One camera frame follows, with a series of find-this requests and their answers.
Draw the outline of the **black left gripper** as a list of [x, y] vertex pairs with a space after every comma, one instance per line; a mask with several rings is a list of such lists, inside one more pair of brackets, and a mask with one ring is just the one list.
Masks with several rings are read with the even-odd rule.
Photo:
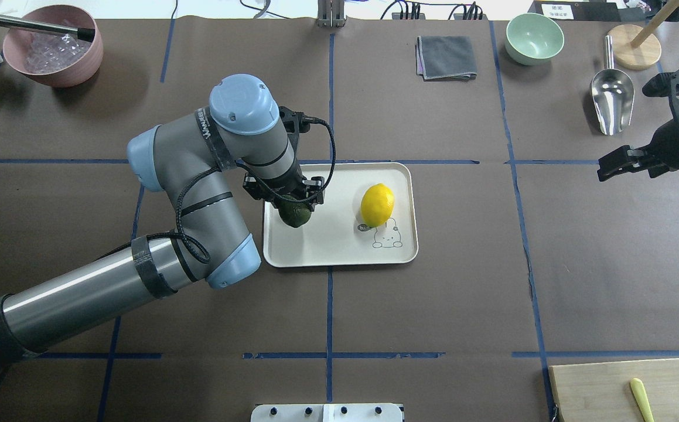
[[324, 177], [313, 176], [308, 179], [297, 168], [294, 176], [289, 176], [284, 185], [276, 185], [272, 180], [262, 180], [253, 170], [243, 167], [245, 177], [243, 189], [254, 199], [272, 203], [274, 208], [289, 205], [315, 211], [318, 204], [324, 204]]

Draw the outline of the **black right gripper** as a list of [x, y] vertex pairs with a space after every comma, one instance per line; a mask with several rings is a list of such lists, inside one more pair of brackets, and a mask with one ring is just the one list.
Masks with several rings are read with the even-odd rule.
[[679, 170], [679, 123], [665, 123], [658, 128], [651, 142], [640, 149], [618, 147], [599, 158], [599, 182], [624, 173], [647, 170], [650, 178]]

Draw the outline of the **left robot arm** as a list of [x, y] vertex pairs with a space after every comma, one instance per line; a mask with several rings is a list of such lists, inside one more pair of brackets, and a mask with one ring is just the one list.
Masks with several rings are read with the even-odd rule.
[[259, 78], [235, 74], [206, 107], [131, 139], [131, 169], [144, 189], [165, 192], [175, 227], [1, 296], [0, 371], [195, 281], [225, 288], [255, 273], [261, 256], [224, 173], [244, 170], [246, 192], [276, 209], [314, 211], [330, 178], [307, 178], [296, 157], [313, 124], [332, 134], [322, 118], [279, 106]]

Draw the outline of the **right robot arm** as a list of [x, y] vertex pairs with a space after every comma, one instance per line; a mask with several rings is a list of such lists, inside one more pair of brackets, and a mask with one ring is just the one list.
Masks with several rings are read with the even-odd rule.
[[646, 146], [621, 146], [598, 160], [600, 182], [626, 173], [647, 171], [651, 179], [679, 171], [679, 98], [670, 98], [672, 119], [656, 129]]

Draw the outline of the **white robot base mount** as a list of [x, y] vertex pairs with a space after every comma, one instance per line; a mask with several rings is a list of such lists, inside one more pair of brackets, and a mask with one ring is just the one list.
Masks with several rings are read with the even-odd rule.
[[396, 403], [261, 404], [251, 421], [404, 421], [404, 406]]

